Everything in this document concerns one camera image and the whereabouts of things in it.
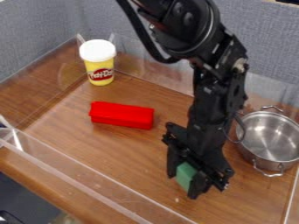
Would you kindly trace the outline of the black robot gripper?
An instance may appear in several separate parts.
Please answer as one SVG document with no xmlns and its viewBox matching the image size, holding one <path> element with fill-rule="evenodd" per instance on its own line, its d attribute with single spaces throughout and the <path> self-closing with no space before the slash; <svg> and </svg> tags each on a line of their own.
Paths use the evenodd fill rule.
<svg viewBox="0 0 299 224">
<path fill-rule="evenodd" d="M 224 191 L 235 174 L 221 151 L 225 130 L 224 122 L 203 126 L 192 124 L 187 128 L 173 122 L 165 124 L 167 175 L 169 179 L 176 176 L 176 167 L 183 162 L 196 169 L 187 193 L 192 200 L 212 186 Z"/>
</svg>

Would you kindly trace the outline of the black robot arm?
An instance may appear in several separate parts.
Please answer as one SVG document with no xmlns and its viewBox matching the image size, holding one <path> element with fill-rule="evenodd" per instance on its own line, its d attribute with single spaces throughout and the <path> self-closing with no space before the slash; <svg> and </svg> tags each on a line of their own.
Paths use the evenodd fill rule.
<svg viewBox="0 0 299 224">
<path fill-rule="evenodd" d="M 188 124 L 165 124 L 167 175 L 185 177 L 196 199 L 212 187 L 224 190 L 235 172 L 221 147 L 248 99 L 247 49 L 220 22 L 212 0 L 116 0 L 151 56 L 171 64 L 188 60 L 193 100 Z"/>
</svg>

